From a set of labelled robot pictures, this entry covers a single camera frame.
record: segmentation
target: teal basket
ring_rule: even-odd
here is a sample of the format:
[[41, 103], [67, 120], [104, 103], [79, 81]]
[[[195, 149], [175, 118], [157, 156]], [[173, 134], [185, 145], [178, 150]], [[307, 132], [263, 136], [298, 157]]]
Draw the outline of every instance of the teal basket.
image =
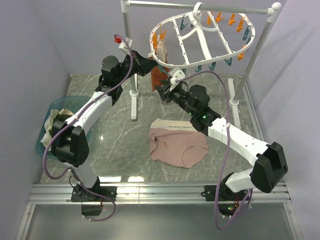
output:
[[[50, 115], [51, 110], [62, 110], [62, 109], [68, 109], [71, 112], [73, 112], [74, 114], [76, 112], [78, 112], [88, 101], [89, 101], [90, 97], [88, 96], [65, 96], [65, 97], [61, 97], [57, 100], [55, 100], [49, 107], [48, 112], [46, 113], [46, 116], [44, 118], [43, 124], [42, 124], [42, 128], [39, 134], [39, 138], [38, 141], [36, 143], [36, 152], [43, 157], [44, 156], [44, 152], [45, 152], [45, 146], [42, 144], [42, 142], [40, 142], [40, 140], [43, 138], [43, 136], [46, 133], [45, 130], [45, 122], [47, 120], [47, 118]], [[90, 137], [90, 130], [88, 132], [88, 134], [86, 135], [86, 140], [89, 140]], [[51, 151], [49, 151], [48, 159], [57, 159], [55, 156], [53, 156], [51, 154]]]

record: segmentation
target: glass panel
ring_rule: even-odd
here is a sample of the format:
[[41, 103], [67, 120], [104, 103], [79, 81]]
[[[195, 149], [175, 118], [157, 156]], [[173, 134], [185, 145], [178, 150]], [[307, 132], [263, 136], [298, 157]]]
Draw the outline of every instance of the glass panel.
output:
[[26, 239], [293, 240], [282, 203], [253, 204], [223, 231], [216, 229], [213, 212], [210, 204], [119, 205], [109, 220], [89, 222], [79, 205], [37, 205]]

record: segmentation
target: gray wall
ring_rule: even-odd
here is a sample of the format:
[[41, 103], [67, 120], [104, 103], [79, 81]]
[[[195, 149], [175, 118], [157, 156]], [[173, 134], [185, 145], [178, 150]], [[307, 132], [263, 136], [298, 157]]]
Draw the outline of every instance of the gray wall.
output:
[[[55, 45], [61, 59], [71, 74], [98, 74], [101, 71], [102, 59], [108, 55], [115, 55], [121, 61], [124, 55], [118, 50], [117, 44], [113, 41], [115, 33], [124, 35], [124, 22], [121, 11], [120, 0], [29, 0], [47, 28], [50, 38]], [[196, 3], [196, 0], [156, 0], [155, 2], [174, 3]], [[203, 0], [207, 4], [216, 6], [240, 6], [251, 8], [269, 8], [275, 0]], [[187, 12], [186, 10], [160, 9], [146, 7], [130, 8], [130, 26], [133, 39], [133, 49], [146, 56], [150, 51], [149, 35], [151, 30], [161, 21], [168, 17]], [[225, 38], [231, 49], [240, 49], [245, 42], [242, 37], [245, 30], [236, 33], [239, 22], [228, 26], [231, 16], [224, 13], [225, 19], [219, 22]], [[267, 17], [265, 15], [249, 15], [249, 19], [256, 27], [257, 37], [260, 36]], [[168, 27], [166, 46], [168, 48], [168, 61], [176, 62], [182, 59], [180, 48], [176, 43], [176, 33], [173, 27]], [[190, 27], [187, 26], [182, 32], [187, 33]], [[225, 54], [225, 49], [217, 34], [208, 37], [208, 45], [212, 46], [212, 55]], [[196, 35], [195, 38], [186, 41], [187, 54], [195, 61], [200, 57], [203, 59], [200, 44]], [[216, 64], [216, 71], [219, 73], [243, 74], [252, 55], [254, 48], [251, 47], [242, 61], [233, 59], [231, 67], [224, 61]]]
[[319, 7], [287, 1], [249, 79], [265, 139], [284, 147], [285, 181], [306, 240], [320, 238]]
[[33, 182], [36, 142], [47, 109], [65, 95], [68, 73], [26, 0], [0, 7], [0, 239], [15, 238]]

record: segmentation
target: teal clothes peg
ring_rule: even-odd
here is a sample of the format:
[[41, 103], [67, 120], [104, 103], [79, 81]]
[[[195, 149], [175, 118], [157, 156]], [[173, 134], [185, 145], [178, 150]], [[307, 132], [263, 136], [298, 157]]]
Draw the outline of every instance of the teal clothes peg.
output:
[[209, 65], [209, 69], [210, 69], [211, 71], [214, 71], [215, 68], [216, 68], [216, 62], [213, 62], [213, 63], [211, 63], [211, 65]]
[[251, 40], [251, 36], [249, 37], [248, 41], [246, 41], [246, 44], [248, 45], [248, 43], [250, 42]]
[[245, 41], [247, 39], [247, 37], [249, 36], [249, 32], [250, 32], [250, 28], [249, 28], [249, 26], [247, 26], [246, 30], [244, 32], [243, 38], [242, 38], [243, 41]]
[[183, 30], [187, 25], [188, 23], [184, 24], [184, 16], [182, 17], [182, 21], [181, 21], [181, 24], [180, 24], [180, 30]]
[[232, 57], [230, 57], [230, 59], [225, 59], [226, 64], [228, 64], [228, 66], [231, 66], [232, 64]]
[[158, 68], [159, 68], [159, 70], [160, 70], [161, 73], [164, 73], [164, 72], [165, 72], [164, 67], [161, 66], [160, 64], [158, 64]]
[[197, 69], [195, 69], [194, 71], [195, 71], [196, 73], [198, 73], [198, 72], [200, 72], [200, 71], [201, 71], [201, 69], [202, 69], [202, 65], [199, 65], [199, 66], [198, 66], [198, 68], [197, 68]]

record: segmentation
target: gray marble surface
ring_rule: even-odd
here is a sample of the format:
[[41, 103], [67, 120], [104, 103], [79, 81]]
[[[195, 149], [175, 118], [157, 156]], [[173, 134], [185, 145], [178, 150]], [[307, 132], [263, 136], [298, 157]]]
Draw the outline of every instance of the gray marble surface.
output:
[[[67, 96], [92, 96], [98, 84], [99, 75], [72, 75]], [[240, 81], [238, 75], [222, 75], [227, 85], [228, 78]], [[222, 116], [226, 116], [227, 103], [223, 88], [213, 75], [204, 73], [190, 79], [194, 84], [206, 87], [210, 96], [209, 106]], [[190, 116], [175, 103], [163, 103], [159, 94], [151, 91], [151, 77], [138, 78], [137, 120], [131, 120], [130, 81], [123, 85], [123, 93], [118, 102], [106, 112], [92, 129], [89, 139], [90, 153], [87, 161], [93, 171], [104, 182], [196, 182], [216, 181], [223, 162], [226, 146], [218, 140], [207, 137], [209, 153], [191, 168], [170, 166], [150, 158], [148, 132], [151, 123], [157, 118], [164, 120], [189, 121]], [[245, 96], [239, 104], [242, 130], [256, 137]], [[53, 175], [62, 172], [65, 166], [57, 160], [48, 160], [48, 169]], [[231, 149], [223, 175], [239, 172], [250, 167], [238, 153]], [[59, 180], [42, 176], [42, 183], [67, 183], [69, 175]]]

